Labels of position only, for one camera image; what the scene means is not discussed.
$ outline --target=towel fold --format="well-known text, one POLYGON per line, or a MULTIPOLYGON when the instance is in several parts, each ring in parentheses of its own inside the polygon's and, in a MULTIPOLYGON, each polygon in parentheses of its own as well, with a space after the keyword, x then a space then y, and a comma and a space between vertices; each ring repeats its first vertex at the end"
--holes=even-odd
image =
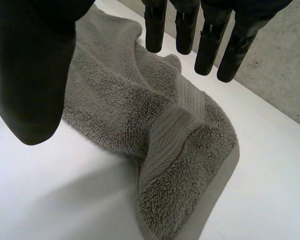
POLYGON ((237 137, 222 109, 181 75, 175 55, 136 42, 141 32, 95 6, 77 22, 63 118, 136 159, 147 240, 197 240, 238 162, 237 137))

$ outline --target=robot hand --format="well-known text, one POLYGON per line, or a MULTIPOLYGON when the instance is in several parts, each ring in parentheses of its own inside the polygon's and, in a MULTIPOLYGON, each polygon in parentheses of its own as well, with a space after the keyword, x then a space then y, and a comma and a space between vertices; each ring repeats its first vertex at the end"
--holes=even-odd
MULTIPOLYGON (((208 75, 234 10, 235 26, 217 77, 230 82, 238 71, 258 31, 292 0, 201 0, 204 27, 195 62, 195 72, 208 75)), ((157 53, 162 48, 167 0, 142 0, 145 4, 146 48, 157 53)), ((192 49, 200 0, 170 0, 176 9, 176 49, 189 54, 192 49)))
MULTIPOLYGON (((146 47, 162 47, 167 0, 146 5, 146 47)), ((198 10, 205 23, 195 71, 213 66, 231 11, 236 24, 218 78, 229 82, 258 30, 292 0, 170 0, 176 14, 176 47, 190 53, 198 10)), ((75 21, 94 0, 0 0, 0 115, 25 144, 49 139, 61 120, 69 65, 75 48, 75 21)))

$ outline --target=white table surface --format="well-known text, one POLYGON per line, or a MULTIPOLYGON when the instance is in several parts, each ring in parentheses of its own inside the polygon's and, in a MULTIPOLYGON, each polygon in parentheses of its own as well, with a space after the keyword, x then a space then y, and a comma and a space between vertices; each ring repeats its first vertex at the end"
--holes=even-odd
MULTIPOLYGON (((96 4, 145 29, 116 0, 96 4)), ((300 125, 238 82, 219 82, 216 68, 195 74, 196 54, 178 54, 167 34, 163 44, 159 55, 180 57, 182 74, 220 104, 241 146, 200 239, 300 240, 300 125)), ((134 204, 133 166, 123 156, 64 122, 47 142, 25 146, 0 119, 0 240, 143 240, 134 204)))

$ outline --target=gray towel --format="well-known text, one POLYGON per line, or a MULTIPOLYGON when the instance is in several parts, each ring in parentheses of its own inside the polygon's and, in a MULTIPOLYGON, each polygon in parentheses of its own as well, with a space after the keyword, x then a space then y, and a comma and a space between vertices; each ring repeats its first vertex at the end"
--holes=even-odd
POLYGON ((222 109, 181 76, 175 55, 136 42, 141 31, 95 6, 77 23, 63 117, 136 159, 146 240, 197 240, 238 162, 237 137, 222 109))

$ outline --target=black cylindrical finger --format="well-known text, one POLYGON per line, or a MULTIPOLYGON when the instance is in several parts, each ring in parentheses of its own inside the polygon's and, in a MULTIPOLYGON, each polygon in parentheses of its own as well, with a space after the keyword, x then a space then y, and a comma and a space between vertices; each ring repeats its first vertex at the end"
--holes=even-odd
POLYGON ((183 55, 189 54, 192 50, 199 8, 200 2, 197 1, 190 11, 176 13, 176 49, 183 55))
POLYGON ((204 26, 194 70, 197 74, 208 75, 213 67, 232 9, 213 7, 202 2, 204 26))
POLYGON ((167 0, 161 0, 156 7, 145 7, 145 46, 152 53, 157 53, 162 49, 166 6, 167 0))
POLYGON ((235 26, 217 74, 220 81, 228 83, 234 78, 258 30, 263 28, 273 17, 273 14, 262 18, 235 15, 235 26))
POLYGON ((56 25, 28 0, 0 0, 0 116, 27 145, 50 138, 63 112, 75 24, 56 25))
POLYGON ((50 18, 75 22, 83 17, 95 0, 29 0, 50 18))

